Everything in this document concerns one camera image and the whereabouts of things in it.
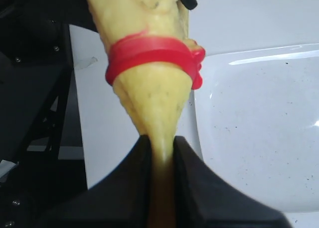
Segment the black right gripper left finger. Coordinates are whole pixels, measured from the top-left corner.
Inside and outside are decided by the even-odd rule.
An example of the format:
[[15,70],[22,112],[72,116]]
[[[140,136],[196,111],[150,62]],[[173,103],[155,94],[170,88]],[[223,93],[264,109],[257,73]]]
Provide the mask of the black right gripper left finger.
[[44,215],[39,228],[145,228],[149,208],[151,144],[140,136],[103,180]]

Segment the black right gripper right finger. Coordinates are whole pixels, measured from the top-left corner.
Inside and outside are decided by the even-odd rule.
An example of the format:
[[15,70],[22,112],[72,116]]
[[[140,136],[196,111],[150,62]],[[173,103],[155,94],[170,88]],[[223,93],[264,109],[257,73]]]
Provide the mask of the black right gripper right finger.
[[174,139],[178,228],[289,228],[278,210],[240,192],[211,171],[182,136]]

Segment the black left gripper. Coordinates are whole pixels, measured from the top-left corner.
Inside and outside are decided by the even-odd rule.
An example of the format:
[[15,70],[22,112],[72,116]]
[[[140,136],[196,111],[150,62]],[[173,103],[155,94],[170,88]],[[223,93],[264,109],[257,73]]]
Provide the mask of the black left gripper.
[[64,199],[58,160],[73,57],[70,25],[95,30],[86,0],[0,0],[0,225],[43,228]]

